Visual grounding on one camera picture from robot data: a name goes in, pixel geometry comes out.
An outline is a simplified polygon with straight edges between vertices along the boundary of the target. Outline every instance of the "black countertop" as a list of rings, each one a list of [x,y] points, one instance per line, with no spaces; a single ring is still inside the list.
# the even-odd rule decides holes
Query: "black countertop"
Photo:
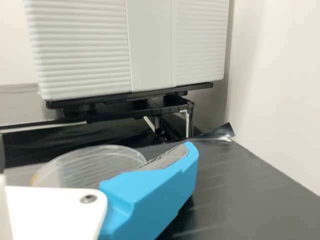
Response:
[[[320,198],[234,141],[191,140],[195,191],[159,240],[318,240]],[[147,159],[179,143],[138,149]]]

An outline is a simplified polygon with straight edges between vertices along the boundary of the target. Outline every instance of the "white wall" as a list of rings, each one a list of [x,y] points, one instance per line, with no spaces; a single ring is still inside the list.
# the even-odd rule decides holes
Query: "white wall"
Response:
[[[22,0],[0,1],[0,85],[35,83]]]
[[[320,195],[320,4],[234,1],[226,120],[235,140]]]

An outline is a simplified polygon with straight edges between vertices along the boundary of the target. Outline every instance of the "clear plastic petri dish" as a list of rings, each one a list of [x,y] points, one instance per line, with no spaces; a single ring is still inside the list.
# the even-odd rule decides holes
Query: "clear plastic petri dish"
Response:
[[[98,189],[103,180],[146,163],[138,151],[119,145],[89,146],[60,155],[32,177],[31,186]]]

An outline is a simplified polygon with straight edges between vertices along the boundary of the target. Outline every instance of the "white plastic panel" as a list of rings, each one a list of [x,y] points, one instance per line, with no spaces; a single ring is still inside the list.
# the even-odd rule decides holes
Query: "white plastic panel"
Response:
[[[224,77],[229,0],[172,0],[172,79],[176,85]]]
[[[132,91],[171,81],[171,0],[127,0]]]
[[[6,186],[14,240],[95,240],[108,209],[95,189]],[[82,203],[93,195],[96,200]]]
[[[24,0],[24,6],[43,99],[131,92],[125,0]]]

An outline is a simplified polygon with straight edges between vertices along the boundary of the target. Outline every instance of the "petri dish lid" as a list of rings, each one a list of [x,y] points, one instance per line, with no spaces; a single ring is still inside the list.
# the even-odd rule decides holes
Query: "petri dish lid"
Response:
[[[89,146],[60,155],[41,167],[31,186],[98,189],[103,180],[146,163],[138,151],[119,145]]]

